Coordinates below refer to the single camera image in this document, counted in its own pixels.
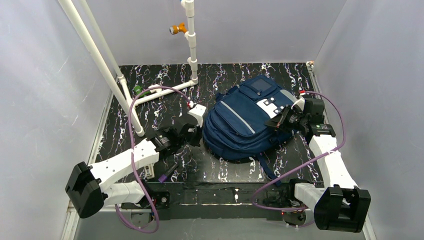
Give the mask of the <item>navy blue student backpack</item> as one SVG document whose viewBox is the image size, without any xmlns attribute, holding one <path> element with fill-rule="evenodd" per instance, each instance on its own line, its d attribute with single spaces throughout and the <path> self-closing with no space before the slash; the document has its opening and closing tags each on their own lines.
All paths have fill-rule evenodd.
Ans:
<svg viewBox="0 0 424 240">
<path fill-rule="evenodd" d="M 296 133 L 266 122 L 292 106 L 295 95 L 265 75 L 217 93 L 203 122 L 202 138 L 214 155 L 229 162 L 247 160 L 290 140 Z"/>
</svg>

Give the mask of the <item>purple black marker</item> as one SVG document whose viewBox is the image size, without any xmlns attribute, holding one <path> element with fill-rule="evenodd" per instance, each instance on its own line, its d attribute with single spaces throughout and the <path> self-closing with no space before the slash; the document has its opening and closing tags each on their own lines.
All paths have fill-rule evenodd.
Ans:
<svg viewBox="0 0 424 240">
<path fill-rule="evenodd" d="M 175 172 L 175 170 L 178 168 L 179 164 L 178 163 L 174 163 L 172 166 L 170 166 L 159 178 L 158 178 L 158 182 L 159 183 L 164 183 L 167 181 L 167 179 L 169 179 L 173 173 Z"/>
</svg>

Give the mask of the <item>white glue stick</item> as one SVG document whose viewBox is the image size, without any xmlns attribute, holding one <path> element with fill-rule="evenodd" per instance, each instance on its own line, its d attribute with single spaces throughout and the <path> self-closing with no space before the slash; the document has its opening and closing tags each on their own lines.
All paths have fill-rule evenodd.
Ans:
<svg viewBox="0 0 424 240">
<path fill-rule="evenodd" d="M 155 177 L 154 165 L 148 164 L 144 166 L 144 178 L 147 180 L 153 179 Z"/>
</svg>

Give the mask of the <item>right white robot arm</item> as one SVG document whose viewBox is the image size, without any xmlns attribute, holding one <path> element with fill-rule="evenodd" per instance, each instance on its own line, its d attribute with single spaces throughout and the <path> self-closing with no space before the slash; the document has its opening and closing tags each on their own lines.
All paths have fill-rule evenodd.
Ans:
<svg viewBox="0 0 424 240">
<path fill-rule="evenodd" d="M 281 132 L 295 130 L 304 136 L 318 158 L 323 188 L 305 180 L 289 182 L 288 197 L 309 207 L 318 229 L 359 233 L 371 203 L 368 190 L 352 179 L 337 145 L 336 133 L 324 123 L 325 103 L 321 99 L 301 99 L 303 106 L 287 105 L 265 124 Z"/>
</svg>

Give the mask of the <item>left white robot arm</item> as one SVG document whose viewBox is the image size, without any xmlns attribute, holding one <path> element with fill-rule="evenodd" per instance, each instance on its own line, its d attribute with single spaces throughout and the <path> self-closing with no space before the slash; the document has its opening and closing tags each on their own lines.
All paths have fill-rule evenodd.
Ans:
<svg viewBox="0 0 424 240">
<path fill-rule="evenodd" d="M 175 154 L 189 144 L 198 147 L 204 117 L 184 114 L 168 127 L 161 127 L 130 148 L 101 162 L 76 164 L 65 186 L 70 202 L 82 219 L 89 218 L 104 206 L 134 203 L 145 198 L 137 181 L 119 183 L 121 178 L 160 159 Z"/>
</svg>

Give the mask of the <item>green pipe valve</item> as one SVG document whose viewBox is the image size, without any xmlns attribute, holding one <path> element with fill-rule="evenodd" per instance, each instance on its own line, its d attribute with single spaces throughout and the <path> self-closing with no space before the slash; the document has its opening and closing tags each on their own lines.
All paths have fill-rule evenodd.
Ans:
<svg viewBox="0 0 424 240">
<path fill-rule="evenodd" d="M 136 86 L 133 88 L 133 91 L 134 91 L 134 94 L 135 94 L 135 95 L 138 95 L 138 94 L 140 94 L 140 93 L 143 91 L 143 89 L 142 89 L 139 85 L 136 85 Z"/>
</svg>

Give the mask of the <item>aluminium rail frame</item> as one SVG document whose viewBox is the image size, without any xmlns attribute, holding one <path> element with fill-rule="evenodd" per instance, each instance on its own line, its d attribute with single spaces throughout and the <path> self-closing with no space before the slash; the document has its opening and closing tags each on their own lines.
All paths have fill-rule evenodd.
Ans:
<svg viewBox="0 0 424 240">
<path fill-rule="evenodd" d="M 302 135 L 314 154 L 323 188 L 303 179 L 283 182 L 270 169 L 270 182 L 252 193 L 248 203 L 232 200 L 235 210 L 263 209 L 277 213 L 311 210 L 312 222 L 320 230 L 358 233 L 362 231 L 371 204 L 368 190 L 358 187 L 344 165 L 336 133 L 325 123 L 328 99 L 318 92 L 291 93 L 271 78 L 259 75 L 217 93 L 207 110 L 189 101 L 188 112 L 174 124 L 159 128 L 130 149 L 94 164 L 74 166 L 65 192 L 80 218 L 104 206 L 136 204 L 154 216 L 166 212 L 172 201 L 141 178 L 130 183 L 120 179 L 157 163 L 184 145 L 204 142 L 211 152 L 229 161 L 262 161 L 262 153 L 294 134 Z"/>
</svg>

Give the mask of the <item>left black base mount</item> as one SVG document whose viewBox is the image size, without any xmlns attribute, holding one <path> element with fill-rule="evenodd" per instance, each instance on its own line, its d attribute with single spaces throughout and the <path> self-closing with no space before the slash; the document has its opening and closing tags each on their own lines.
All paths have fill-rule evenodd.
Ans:
<svg viewBox="0 0 424 240">
<path fill-rule="evenodd" d="M 170 204 L 171 194 L 169 191 L 154 190 L 149 186 L 145 186 L 148 194 L 150 195 L 151 201 L 157 210 L 168 209 Z M 122 209 L 151 209 L 151 205 L 148 199 L 144 196 L 137 203 L 122 203 Z"/>
</svg>

